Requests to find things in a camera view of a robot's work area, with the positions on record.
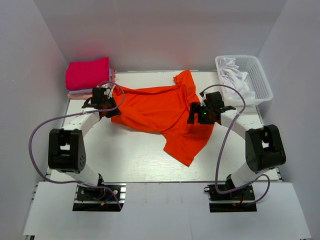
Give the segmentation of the orange t-shirt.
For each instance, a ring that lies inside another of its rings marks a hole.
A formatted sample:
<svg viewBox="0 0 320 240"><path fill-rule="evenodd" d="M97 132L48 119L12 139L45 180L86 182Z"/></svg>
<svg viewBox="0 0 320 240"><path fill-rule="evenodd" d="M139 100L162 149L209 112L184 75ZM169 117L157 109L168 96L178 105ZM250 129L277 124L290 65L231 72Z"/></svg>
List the orange t-shirt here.
<svg viewBox="0 0 320 240"><path fill-rule="evenodd" d="M199 103L192 73L184 70L174 78L174 84L130 89L116 86L112 95L120 114L113 123L134 130L162 134L166 139L163 150L186 166L208 143L214 126L188 124L190 105Z"/></svg>

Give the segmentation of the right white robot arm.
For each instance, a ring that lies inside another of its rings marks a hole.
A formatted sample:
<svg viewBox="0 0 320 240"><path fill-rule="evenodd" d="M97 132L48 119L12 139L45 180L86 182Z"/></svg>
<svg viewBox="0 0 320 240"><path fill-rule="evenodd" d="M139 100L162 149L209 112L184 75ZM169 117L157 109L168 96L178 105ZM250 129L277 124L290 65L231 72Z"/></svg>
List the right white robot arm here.
<svg viewBox="0 0 320 240"><path fill-rule="evenodd" d="M195 122L202 125L217 123L228 128L219 151L216 175L219 173L222 151L229 133L233 131L245 141L245 163L228 175L225 189L218 191L233 200L242 196L244 188L260 176L286 163L287 158L278 127L246 119L235 107L225 106L218 91L207 93L204 105L196 102L190 104L187 123Z"/></svg>

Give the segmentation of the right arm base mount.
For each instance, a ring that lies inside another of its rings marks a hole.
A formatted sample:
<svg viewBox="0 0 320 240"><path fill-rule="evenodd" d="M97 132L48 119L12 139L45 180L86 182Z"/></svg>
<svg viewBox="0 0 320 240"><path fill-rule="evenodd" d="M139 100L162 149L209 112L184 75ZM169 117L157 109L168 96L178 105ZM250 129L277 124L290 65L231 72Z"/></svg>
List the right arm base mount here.
<svg viewBox="0 0 320 240"><path fill-rule="evenodd" d="M256 199L251 185L235 192L220 194L216 191L214 184L209 184L203 191L208 194L210 213L257 212L256 203L253 203Z"/></svg>

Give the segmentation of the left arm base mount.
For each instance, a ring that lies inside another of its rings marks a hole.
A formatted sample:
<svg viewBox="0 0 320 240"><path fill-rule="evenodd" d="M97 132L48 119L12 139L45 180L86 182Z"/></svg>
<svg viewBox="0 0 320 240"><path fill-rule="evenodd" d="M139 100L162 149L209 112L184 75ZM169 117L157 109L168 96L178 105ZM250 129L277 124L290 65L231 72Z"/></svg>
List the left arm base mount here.
<svg viewBox="0 0 320 240"><path fill-rule="evenodd" d="M78 185L75 192L72 210L74 212L120 212L121 209L116 201L123 207L126 197L125 183L104 184L109 189L87 188Z"/></svg>

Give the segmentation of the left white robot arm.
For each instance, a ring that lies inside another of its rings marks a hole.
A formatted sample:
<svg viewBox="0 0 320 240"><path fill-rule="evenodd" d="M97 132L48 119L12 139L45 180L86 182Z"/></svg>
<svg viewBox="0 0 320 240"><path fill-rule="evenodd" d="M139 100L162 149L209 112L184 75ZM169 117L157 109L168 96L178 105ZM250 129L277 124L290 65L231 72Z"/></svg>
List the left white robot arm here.
<svg viewBox="0 0 320 240"><path fill-rule="evenodd" d="M63 128L52 129L49 133L49 168L89 187L88 193L96 200L105 196L106 187L102 184L102 176L87 164L84 137L102 118L121 114L110 93L110 88L93 88L92 97L84 102L81 114Z"/></svg>

